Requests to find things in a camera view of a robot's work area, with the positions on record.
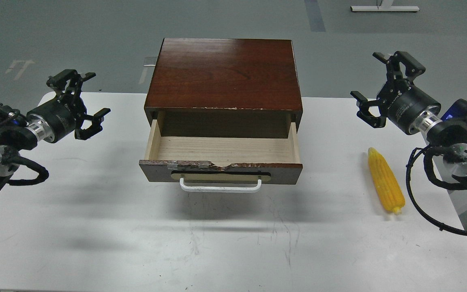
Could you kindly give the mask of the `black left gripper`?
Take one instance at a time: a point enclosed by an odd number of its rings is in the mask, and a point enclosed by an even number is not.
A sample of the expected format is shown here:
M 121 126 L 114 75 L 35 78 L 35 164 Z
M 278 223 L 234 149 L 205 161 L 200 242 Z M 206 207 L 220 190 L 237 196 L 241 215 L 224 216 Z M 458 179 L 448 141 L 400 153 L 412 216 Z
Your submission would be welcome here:
M 102 108 L 94 115 L 87 115 L 80 99 L 83 83 L 95 76 L 94 72 L 81 75 L 75 69 L 65 69 L 48 78 L 46 85 L 56 93 L 56 98 L 26 114 L 27 127 L 38 141 L 54 144 L 73 131 L 76 140 L 88 140 L 102 131 L 104 116 L 111 109 Z M 84 121 L 90 121 L 91 125 L 83 129 Z

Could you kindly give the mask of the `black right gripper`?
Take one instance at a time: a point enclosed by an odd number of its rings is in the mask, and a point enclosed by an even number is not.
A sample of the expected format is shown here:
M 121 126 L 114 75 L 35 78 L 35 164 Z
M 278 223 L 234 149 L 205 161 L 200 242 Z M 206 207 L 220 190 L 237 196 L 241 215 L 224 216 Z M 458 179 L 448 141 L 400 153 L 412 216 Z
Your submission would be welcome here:
M 356 116 L 373 128 L 383 128 L 388 118 L 406 135 L 418 133 L 414 120 L 424 111 L 439 114 L 441 110 L 441 104 L 414 83 L 415 78 L 426 72 L 426 67 L 405 51 L 396 51 L 388 57 L 374 52 L 373 57 L 386 66 L 387 81 L 376 100 L 369 101 L 359 91 L 350 91 L 358 107 Z M 380 116 L 371 114 L 371 107 L 378 107 Z

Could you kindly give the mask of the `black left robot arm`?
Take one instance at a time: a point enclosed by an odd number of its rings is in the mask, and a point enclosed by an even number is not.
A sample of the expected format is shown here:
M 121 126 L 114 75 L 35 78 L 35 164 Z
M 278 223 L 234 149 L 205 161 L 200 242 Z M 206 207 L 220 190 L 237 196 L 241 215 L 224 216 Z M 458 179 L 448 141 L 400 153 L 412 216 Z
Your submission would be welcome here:
M 47 86 L 54 90 L 54 98 L 26 114 L 0 103 L 0 191 L 5 185 L 36 185 L 48 179 L 48 170 L 20 155 L 21 150 L 33 150 L 39 141 L 55 144 L 70 133 L 87 140 L 102 131 L 111 110 L 102 108 L 89 115 L 80 97 L 83 83 L 95 76 L 74 69 L 50 76 Z

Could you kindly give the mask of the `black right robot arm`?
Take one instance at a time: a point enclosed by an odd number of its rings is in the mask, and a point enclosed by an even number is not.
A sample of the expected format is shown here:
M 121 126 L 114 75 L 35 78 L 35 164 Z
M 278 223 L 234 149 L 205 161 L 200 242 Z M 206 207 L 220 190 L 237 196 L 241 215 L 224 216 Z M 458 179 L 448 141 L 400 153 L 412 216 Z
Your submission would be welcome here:
M 386 67 L 386 82 L 375 100 L 368 100 L 359 91 L 350 94 L 356 99 L 357 117 L 374 128 L 382 128 L 389 120 L 406 135 L 422 133 L 424 148 L 414 148 L 406 164 L 406 188 L 417 212 L 441 231 L 467 236 L 467 231 L 444 224 L 426 212 L 415 201 L 411 190 L 411 171 L 418 157 L 423 156 L 423 169 L 428 181 L 445 190 L 467 190 L 467 101 L 458 99 L 441 117 L 441 104 L 414 84 L 426 68 L 412 55 L 396 51 L 373 57 Z

